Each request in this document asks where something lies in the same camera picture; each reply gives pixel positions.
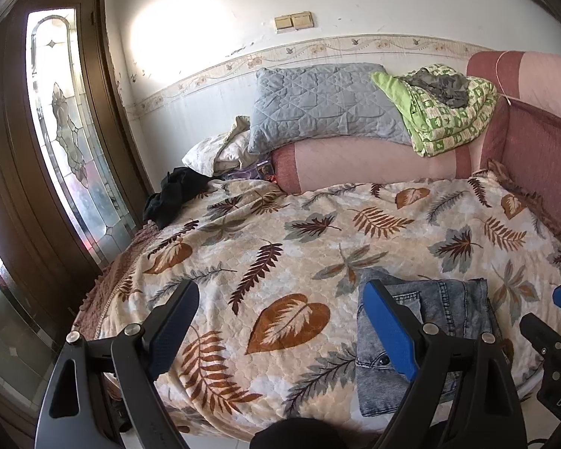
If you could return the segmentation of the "blue denim pants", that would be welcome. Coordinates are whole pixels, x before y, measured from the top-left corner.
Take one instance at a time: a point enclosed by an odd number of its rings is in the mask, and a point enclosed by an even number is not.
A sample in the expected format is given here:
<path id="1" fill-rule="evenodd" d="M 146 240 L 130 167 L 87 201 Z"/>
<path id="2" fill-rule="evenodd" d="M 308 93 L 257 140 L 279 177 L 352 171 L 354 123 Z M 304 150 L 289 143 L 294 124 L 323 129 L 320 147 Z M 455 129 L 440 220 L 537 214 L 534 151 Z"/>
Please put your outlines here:
<path id="1" fill-rule="evenodd" d="M 366 286 L 380 284 L 402 311 L 417 319 L 416 335 L 395 326 L 384 298 L 373 290 L 373 314 L 366 310 Z M 434 324 L 435 336 L 423 332 Z M 430 279 L 406 281 L 381 268 L 360 275 L 356 314 L 356 389 L 360 412 L 366 418 L 385 416 L 399 408 L 409 388 L 410 375 L 423 366 L 429 343 L 446 336 L 478 339 L 490 333 L 501 339 L 494 309 L 488 299 L 487 280 Z"/>

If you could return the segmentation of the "pink red sofa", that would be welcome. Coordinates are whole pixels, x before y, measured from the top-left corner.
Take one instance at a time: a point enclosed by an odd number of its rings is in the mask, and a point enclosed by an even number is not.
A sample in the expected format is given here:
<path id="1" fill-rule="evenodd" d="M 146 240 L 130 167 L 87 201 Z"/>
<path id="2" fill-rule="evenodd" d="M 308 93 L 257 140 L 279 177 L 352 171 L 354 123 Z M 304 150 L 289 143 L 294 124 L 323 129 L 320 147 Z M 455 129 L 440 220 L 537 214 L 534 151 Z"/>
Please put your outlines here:
<path id="1" fill-rule="evenodd" d="M 473 142 L 423 158 L 375 138 L 307 139 L 273 152 L 280 188 L 303 193 L 339 183 L 467 178 L 488 168 L 561 241 L 561 56 L 480 52 L 467 72 L 500 93 L 494 117 Z"/>

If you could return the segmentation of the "leaf pattern bed cover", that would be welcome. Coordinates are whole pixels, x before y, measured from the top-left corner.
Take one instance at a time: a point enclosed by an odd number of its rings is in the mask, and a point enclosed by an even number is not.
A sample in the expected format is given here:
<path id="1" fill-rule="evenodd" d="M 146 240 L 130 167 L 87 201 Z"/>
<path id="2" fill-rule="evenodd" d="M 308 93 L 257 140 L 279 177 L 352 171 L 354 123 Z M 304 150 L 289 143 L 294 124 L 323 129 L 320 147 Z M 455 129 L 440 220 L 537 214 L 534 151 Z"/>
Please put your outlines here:
<path id="1" fill-rule="evenodd" d="M 520 333 L 533 313 L 561 335 L 561 224 L 499 164 L 459 180 L 345 183 L 296 196 L 264 180 L 215 180 L 167 227 L 145 226 L 86 297 L 74 328 L 115 336 L 179 283 L 199 306 L 156 382 L 177 429 L 249 440 L 288 416 L 379 432 L 406 381 L 356 340 L 360 288 L 377 274 L 401 302 L 461 336 L 487 296 L 521 393 L 540 356 Z"/>

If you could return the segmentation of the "green checkered folded blanket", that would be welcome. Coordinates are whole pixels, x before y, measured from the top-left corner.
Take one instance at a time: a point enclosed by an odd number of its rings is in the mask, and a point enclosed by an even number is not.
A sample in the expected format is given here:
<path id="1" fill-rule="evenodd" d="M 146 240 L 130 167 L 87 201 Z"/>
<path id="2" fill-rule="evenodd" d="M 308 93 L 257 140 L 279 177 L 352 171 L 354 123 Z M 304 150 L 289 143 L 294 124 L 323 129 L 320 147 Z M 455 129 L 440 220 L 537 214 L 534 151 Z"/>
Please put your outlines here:
<path id="1" fill-rule="evenodd" d="M 459 73 L 443 64 L 421 68 L 430 68 L 435 72 L 441 70 L 443 74 Z M 440 103 L 426 90 L 403 81 L 403 77 L 414 72 L 393 76 L 385 71 L 378 71 L 372 74 L 371 79 L 401 114 L 416 154 L 423 157 L 440 155 L 475 140 L 483 133 L 494 115 L 499 99 L 494 83 L 462 74 L 469 82 L 469 103 L 467 107 L 452 109 Z"/>

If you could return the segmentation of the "wooden stained glass door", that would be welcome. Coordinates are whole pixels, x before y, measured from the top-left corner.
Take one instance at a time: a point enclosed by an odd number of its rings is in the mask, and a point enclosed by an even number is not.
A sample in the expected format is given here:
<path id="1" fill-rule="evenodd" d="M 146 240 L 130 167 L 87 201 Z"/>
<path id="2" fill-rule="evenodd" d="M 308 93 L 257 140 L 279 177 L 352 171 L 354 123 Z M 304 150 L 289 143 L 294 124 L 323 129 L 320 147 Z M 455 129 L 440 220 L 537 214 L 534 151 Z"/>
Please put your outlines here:
<path id="1" fill-rule="evenodd" d="M 106 0 L 0 0 L 0 397 L 30 416 L 150 190 L 116 81 Z"/>

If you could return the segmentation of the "grey garment on blanket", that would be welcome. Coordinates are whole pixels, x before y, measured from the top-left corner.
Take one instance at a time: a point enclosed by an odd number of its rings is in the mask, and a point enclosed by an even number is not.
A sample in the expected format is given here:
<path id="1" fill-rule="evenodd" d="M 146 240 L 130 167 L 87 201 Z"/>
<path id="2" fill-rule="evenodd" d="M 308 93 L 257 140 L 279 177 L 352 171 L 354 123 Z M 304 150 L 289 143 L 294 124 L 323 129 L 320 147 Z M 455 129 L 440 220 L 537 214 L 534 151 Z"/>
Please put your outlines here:
<path id="1" fill-rule="evenodd" d="M 452 109 L 467 107 L 469 103 L 468 79 L 460 74 L 443 74 L 441 70 L 435 72 L 430 68 L 420 68 L 403 81 L 410 86 L 420 87 L 434 96 L 440 103 Z"/>

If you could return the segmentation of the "black garment on bed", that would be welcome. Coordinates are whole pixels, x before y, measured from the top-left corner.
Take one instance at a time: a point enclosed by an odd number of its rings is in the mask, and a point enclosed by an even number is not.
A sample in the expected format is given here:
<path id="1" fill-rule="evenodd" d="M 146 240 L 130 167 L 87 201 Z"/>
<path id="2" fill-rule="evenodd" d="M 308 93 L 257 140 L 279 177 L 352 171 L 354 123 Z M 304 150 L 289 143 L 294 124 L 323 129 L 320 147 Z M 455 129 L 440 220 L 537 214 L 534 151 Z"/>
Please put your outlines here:
<path id="1" fill-rule="evenodd" d="M 186 167 L 175 167 L 161 180 L 159 193 L 145 202 L 142 221 L 153 222 L 162 230 L 179 215 L 183 205 L 208 189 L 211 177 Z"/>

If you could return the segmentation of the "cream pillow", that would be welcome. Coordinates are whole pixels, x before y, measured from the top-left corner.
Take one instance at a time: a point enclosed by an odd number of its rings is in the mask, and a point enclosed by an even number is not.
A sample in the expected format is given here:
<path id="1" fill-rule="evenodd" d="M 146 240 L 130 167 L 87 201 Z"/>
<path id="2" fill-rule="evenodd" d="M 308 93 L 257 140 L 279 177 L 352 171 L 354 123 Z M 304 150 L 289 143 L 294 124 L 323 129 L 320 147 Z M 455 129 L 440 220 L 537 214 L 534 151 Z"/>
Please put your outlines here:
<path id="1" fill-rule="evenodd" d="M 248 150 L 249 138 L 249 117 L 237 116 L 229 131 L 208 137 L 191 147 L 183 156 L 182 163 L 210 177 L 245 168 L 258 159 L 257 154 Z"/>

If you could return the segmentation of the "grey quilted pillow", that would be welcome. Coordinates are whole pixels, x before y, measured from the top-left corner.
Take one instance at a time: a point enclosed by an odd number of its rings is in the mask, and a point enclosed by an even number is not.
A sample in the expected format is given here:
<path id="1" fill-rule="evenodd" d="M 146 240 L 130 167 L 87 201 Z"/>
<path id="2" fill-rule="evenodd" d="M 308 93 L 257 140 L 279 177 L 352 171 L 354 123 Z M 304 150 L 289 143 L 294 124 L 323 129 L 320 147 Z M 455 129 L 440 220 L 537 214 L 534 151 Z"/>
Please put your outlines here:
<path id="1" fill-rule="evenodd" d="M 259 70 L 248 150 L 265 154 L 296 141 L 341 136 L 409 145 L 401 114 L 373 81 L 384 70 L 373 63 Z"/>

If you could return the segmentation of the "beige wall switch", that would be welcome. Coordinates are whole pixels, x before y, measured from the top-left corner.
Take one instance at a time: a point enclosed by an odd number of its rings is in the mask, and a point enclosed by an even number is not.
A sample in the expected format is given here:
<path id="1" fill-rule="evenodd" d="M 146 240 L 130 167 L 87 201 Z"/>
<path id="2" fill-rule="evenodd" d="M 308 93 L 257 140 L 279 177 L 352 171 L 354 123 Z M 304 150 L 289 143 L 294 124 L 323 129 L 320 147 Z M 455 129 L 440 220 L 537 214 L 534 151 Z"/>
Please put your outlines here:
<path id="1" fill-rule="evenodd" d="M 310 11 L 275 17 L 275 30 L 278 33 L 291 30 L 307 30 L 312 27 L 315 27 L 315 20 Z"/>

